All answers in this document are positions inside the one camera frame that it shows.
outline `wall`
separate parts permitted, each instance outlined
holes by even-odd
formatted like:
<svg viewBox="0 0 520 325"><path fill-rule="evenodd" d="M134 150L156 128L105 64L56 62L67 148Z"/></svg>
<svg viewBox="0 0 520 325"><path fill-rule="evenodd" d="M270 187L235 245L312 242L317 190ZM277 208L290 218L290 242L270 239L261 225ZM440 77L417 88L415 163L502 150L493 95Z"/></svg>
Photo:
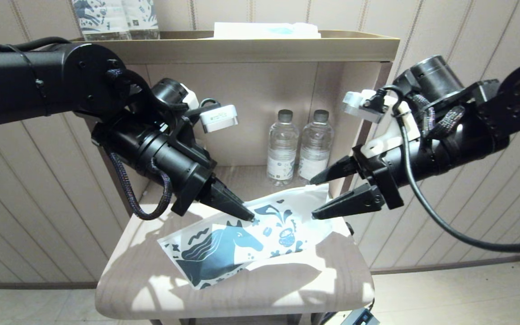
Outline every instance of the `wall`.
<svg viewBox="0 0 520 325"><path fill-rule="evenodd" d="M155 0L155 5L161 30L211 29L214 21L308 21L320 29L400 37L389 80L433 54L442 54L465 84L502 79L520 65L520 0ZM0 43L51 35L79 36L70 1L0 1ZM87 132L83 120L71 114L0 126L0 282L99 278L127 216ZM145 187L140 178L136 185ZM427 179L421 188L457 229L490 241L520 241L520 134L507 150ZM373 269L506 256L443 234L411 197L404 190L402 208L347 218Z"/></svg>

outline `plastic water bottle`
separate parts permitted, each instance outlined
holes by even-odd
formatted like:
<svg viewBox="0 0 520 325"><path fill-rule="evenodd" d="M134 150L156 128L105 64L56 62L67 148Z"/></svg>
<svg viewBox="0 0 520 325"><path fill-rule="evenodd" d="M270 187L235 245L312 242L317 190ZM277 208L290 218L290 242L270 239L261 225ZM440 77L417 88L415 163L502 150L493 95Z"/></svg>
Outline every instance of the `plastic water bottle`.
<svg viewBox="0 0 520 325"><path fill-rule="evenodd" d="M318 109L314 112L312 123L302 129L300 164L298 175L309 180L326 169L330 149L334 140L334 130L328 124L328 111Z"/></svg>
<svg viewBox="0 0 520 325"><path fill-rule="evenodd" d="M278 112L278 121L270 127L266 174L275 186L289 184L294 176L300 132L292 121L293 112L282 109Z"/></svg>
<svg viewBox="0 0 520 325"><path fill-rule="evenodd" d="M132 39L159 39L153 0L122 0Z"/></svg>
<svg viewBox="0 0 520 325"><path fill-rule="evenodd" d="M131 39L121 0L72 0L86 41Z"/></svg>

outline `floor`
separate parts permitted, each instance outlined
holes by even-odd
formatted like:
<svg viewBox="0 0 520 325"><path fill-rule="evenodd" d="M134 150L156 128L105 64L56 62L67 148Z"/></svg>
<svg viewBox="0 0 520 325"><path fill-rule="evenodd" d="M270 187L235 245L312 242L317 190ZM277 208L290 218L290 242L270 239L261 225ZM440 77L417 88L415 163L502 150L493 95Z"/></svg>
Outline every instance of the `floor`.
<svg viewBox="0 0 520 325"><path fill-rule="evenodd" d="M520 324L520 262L376 275L383 325ZM340 324L343 313L330 321ZM0 290L0 325L149 325L95 311L93 290Z"/></svg>

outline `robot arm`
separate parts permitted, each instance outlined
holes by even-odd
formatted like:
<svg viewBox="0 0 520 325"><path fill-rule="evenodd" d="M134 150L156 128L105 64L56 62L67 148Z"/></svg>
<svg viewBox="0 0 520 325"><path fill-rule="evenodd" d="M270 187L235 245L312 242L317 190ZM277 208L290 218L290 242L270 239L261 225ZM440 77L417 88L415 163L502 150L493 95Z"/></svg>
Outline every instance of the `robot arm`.
<svg viewBox="0 0 520 325"><path fill-rule="evenodd" d="M65 111L97 122L92 140L108 152L140 218L157 218L172 191L172 211L180 215L199 201L243 220L254 217L215 177L216 162L194 139L198 121L207 132L237 124L233 105L223 107L213 99L200 104L192 91L171 79L150 89L99 45L57 37L0 45L0 124ZM154 213L139 209L121 161L165 187Z"/></svg>
<svg viewBox="0 0 520 325"><path fill-rule="evenodd" d="M398 98L387 97L394 91ZM392 114L386 134L353 148L311 179L322 183L358 173L364 184L312 212L334 218L403 205L399 187L411 185L429 215L449 234L493 251L520 251L519 244L495 244L466 237L452 229L425 200L416 180L439 175L508 146L520 131L520 68L502 84L497 80L463 87L440 56L428 58L374 91L348 93L344 110L373 123Z"/></svg>

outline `bottle label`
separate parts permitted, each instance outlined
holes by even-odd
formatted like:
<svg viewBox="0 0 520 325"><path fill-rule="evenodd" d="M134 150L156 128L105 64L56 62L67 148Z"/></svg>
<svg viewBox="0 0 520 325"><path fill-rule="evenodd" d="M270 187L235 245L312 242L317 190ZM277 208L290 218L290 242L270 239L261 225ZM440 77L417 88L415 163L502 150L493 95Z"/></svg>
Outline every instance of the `bottle label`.
<svg viewBox="0 0 520 325"><path fill-rule="evenodd" d="M121 0L72 0L81 33L118 33L128 31Z"/></svg>
<svg viewBox="0 0 520 325"><path fill-rule="evenodd" d="M128 28L131 31L158 28L153 0L123 0L122 2L128 18Z"/></svg>
<svg viewBox="0 0 520 325"><path fill-rule="evenodd" d="M294 174L294 160L292 157L289 160L276 160L268 157L268 177L278 180L291 179Z"/></svg>
<svg viewBox="0 0 520 325"><path fill-rule="evenodd" d="M326 159L322 160L309 160L305 157L300 156L300 164L298 165L298 175L300 175L300 177L304 179L311 179L312 177L315 177L316 174L326 169L329 156L330 153L326 156Z"/></svg>

